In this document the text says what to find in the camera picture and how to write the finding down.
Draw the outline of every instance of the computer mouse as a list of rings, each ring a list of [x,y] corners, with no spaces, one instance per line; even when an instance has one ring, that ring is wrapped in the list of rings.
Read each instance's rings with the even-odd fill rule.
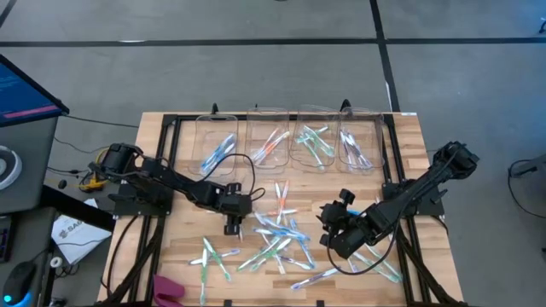
[[[36,265],[33,261],[15,265],[3,285],[3,302],[7,306],[17,305],[25,298],[29,293],[35,272]]]

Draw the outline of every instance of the round device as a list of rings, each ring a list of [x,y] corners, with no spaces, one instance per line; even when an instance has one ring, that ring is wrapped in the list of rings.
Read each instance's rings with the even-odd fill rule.
[[[20,175],[23,164],[12,150],[0,146],[0,190],[9,187]]]

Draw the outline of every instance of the roll of tape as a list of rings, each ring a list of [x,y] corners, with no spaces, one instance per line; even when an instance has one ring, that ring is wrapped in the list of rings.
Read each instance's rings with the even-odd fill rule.
[[[49,265],[51,266],[51,268],[59,268],[62,266],[62,258],[61,257],[53,257],[53,259],[51,259],[51,262],[49,263]]]

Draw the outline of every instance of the blue screen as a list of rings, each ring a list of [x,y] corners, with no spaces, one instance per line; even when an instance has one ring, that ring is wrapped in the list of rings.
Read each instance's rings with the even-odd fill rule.
[[[0,64],[0,124],[61,115],[62,110],[25,80]]]

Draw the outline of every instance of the gray floor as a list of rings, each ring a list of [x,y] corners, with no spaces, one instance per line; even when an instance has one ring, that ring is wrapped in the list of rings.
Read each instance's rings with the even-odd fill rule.
[[[7,0],[0,0],[0,9]],[[388,38],[537,35],[546,3],[381,0]],[[18,0],[0,41],[373,37],[368,1]],[[450,242],[465,299],[484,306],[543,306],[546,222],[520,211],[506,184],[516,159],[546,153],[546,44],[389,46],[402,111],[418,112],[430,149],[460,140],[482,159],[448,184]],[[390,109],[375,45],[0,48],[73,115],[137,125],[144,111],[205,111],[312,103]],[[61,119],[57,137],[85,149],[134,142],[136,131]],[[50,165],[81,168],[92,155],[56,143]],[[48,178],[60,179],[53,174]],[[531,175],[514,182],[546,215]],[[68,194],[88,197],[74,188]],[[108,243],[55,284],[71,304],[96,298]]]

